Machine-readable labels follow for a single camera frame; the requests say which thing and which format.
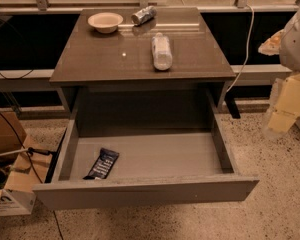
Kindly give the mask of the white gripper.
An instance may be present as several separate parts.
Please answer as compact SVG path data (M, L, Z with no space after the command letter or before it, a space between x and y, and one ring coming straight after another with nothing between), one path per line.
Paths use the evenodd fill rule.
M268 56L278 55L282 34L282 30L277 31L259 46L258 52ZM284 80L276 110L280 114L270 109L264 114L262 133L266 138L283 137L296 122L294 118L300 116L300 73Z

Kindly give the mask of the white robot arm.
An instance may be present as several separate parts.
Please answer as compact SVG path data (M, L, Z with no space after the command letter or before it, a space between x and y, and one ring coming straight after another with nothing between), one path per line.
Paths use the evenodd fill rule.
M284 80L275 80L270 106L264 115L263 134L269 139L277 139L300 117L300 8L282 30L260 45L258 52L278 55L281 65L292 71Z

